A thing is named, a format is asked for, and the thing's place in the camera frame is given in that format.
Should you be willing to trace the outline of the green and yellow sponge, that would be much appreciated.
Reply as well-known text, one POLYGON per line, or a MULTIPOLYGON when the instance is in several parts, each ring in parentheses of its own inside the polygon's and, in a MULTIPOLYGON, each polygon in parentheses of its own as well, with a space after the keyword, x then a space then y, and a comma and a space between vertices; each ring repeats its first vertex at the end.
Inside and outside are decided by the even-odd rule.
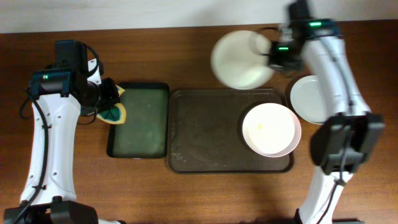
POLYGON ((108 124, 124 124, 127 118, 127 112, 124 105, 118 101, 111 106, 105 107, 106 102, 110 102, 111 98, 108 96, 101 97, 102 106, 97 110, 95 117, 108 124))

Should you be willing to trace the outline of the pale blue plate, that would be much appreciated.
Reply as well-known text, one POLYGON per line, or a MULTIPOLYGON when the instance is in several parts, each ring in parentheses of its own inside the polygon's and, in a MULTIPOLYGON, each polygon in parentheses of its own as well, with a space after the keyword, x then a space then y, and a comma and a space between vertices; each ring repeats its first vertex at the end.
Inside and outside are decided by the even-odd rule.
POLYGON ((305 121, 313 124, 323 124, 326 121, 326 105, 316 75, 302 77, 294 83, 290 91, 290 103, 305 121))

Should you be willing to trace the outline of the cream white plate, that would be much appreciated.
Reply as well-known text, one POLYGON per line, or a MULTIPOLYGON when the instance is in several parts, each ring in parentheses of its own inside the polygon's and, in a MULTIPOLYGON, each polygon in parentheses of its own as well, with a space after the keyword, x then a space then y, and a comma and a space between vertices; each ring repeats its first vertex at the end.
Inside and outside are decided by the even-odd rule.
POLYGON ((237 90, 251 90, 267 83, 274 70, 268 66, 271 42, 257 32, 237 30, 217 41, 210 63, 215 77, 237 90))

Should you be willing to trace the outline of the pink white plate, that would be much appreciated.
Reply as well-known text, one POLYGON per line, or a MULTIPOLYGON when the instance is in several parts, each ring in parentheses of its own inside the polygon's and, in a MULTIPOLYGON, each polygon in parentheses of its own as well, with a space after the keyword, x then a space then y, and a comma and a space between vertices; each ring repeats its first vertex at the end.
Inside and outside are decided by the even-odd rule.
POLYGON ((241 131, 249 148, 264 157, 288 155, 302 137, 298 117, 288 107, 277 103, 264 103, 250 109, 241 131))

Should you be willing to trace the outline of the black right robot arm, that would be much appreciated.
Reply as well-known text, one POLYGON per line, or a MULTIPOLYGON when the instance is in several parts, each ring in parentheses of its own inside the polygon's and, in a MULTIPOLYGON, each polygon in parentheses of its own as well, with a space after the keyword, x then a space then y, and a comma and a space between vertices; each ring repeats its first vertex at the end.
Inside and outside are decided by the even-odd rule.
POLYGON ((384 128, 360 93, 346 56, 345 42, 330 19, 292 20, 277 29, 269 50, 269 66, 295 70, 306 63, 317 76, 326 121, 310 140, 315 165, 307 198, 294 223, 332 223, 333 212, 347 183, 367 162, 384 128))

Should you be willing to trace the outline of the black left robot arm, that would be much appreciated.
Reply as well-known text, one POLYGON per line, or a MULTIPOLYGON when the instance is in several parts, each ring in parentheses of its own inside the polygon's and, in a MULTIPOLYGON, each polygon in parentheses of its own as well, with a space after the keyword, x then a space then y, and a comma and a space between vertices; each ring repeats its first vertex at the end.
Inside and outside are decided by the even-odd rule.
POLYGON ((18 207, 4 223, 104 223, 76 200, 73 182, 75 131, 80 116, 97 115, 119 103, 119 90, 99 70, 57 68, 35 72, 27 95, 34 112, 28 178, 18 207))

